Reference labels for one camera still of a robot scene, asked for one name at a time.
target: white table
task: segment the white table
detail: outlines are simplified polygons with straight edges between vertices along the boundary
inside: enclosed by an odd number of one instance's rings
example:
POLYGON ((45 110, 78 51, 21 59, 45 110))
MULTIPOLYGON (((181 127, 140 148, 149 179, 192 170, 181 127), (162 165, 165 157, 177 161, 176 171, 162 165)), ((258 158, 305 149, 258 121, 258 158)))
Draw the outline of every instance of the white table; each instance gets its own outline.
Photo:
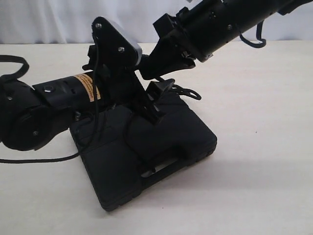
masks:
MULTIPOLYGON (((153 45, 142 45, 145 53, 153 45)), ((1 45, 23 56, 28 84, 80 73, 88 45, 1 45)), ((18 66, 0 64, 0 73, 18 66)), ((79 158, 0 164, 1 235, 313 234, 313 42, 233 42, 193 70, 166 77, 198 91, 184 98, 218 136, 211 158, 106 213, 79 158)), ((34 152, 0 146, 10 159, 63 157, 69 132, 34 152)))

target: robotic arm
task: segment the robotic arm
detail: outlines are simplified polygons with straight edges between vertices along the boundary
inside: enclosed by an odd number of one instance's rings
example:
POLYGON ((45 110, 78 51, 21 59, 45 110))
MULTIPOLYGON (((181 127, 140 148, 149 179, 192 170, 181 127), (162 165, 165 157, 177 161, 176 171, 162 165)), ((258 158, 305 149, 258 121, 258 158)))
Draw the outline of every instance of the robotic arm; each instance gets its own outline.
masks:
POLYGON ((0 78, 0 141, 19 151, 37 150, 74 122, 125 105, 152 124, 165 115, 155 102, 172 89, 174 80, 160 76, 195 67, 212 53, 264 19, 292 12, 312 0, 203 0, 175 16, 154 23, 160 37, 153 52, 141 48, 114 23, 98 17, 92 24, 86 73, 32 87, 19 81, 29 65, 20 57, 1 56, 0 62, 22 63, 15 74, 0 78), (152 81, 144 90, 135 71, 152 81))

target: sticker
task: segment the sticker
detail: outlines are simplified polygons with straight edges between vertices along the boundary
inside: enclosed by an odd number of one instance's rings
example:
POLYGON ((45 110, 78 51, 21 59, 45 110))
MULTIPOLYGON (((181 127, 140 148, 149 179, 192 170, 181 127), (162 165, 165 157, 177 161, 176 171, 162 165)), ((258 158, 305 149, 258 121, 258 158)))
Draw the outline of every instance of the sticker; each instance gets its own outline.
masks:
MULTIPOLYGON (((89 77, 87 74, 84 74, 84 73, 75 75, 74 77, 76 77, 84 85, 84 87, 88 93, 90 102, 94 102, 92 78, 89 77)), ((99 100, 99 99, 101 99, 101 95, 100 95, 98 88, 96 89, 96 91, 97 91, 97 98, 99 100)))

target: white backdrop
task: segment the white backdrop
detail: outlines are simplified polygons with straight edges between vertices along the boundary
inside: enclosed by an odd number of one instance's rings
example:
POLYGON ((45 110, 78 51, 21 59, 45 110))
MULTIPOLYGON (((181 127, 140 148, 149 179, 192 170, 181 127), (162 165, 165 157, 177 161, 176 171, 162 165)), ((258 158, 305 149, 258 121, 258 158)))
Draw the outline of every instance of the white backdrop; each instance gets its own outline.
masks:
MULTIPOLYGON (((90 25, 108 17, 138 42, 156 42, 152 23, 201 0, 0 0, 0 43, 89 43, 90 25)), ((313 40, 313 3, 265 23, 268 40, 313 40)), ((254 38, 254 30, 246 33, 254 38)))

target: black plastic case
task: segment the black plastic case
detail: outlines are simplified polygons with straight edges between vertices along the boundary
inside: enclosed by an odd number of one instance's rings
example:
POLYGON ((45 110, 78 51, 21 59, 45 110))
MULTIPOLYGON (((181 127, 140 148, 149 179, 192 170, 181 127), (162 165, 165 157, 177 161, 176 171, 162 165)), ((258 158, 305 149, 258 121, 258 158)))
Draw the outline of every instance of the black plastic case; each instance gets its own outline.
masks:
MULTIPOLYGON (((123 139, 131 112, 122 106, 108 111, 105 131, 97 132, 90 151, 81 156, 106 211, 131 201, 144 189, 211 155, 216 148, 217 137, 176 93, 167 93, 157 107, 167 113, 159 125, 140 117, 132 119, 127 134, 131 147, 123 139)), ((71 127, 72 134, 79 124, 71 127)), ((86 142, 92 129, 93 123, 81 128, 79 140, 86 142)))

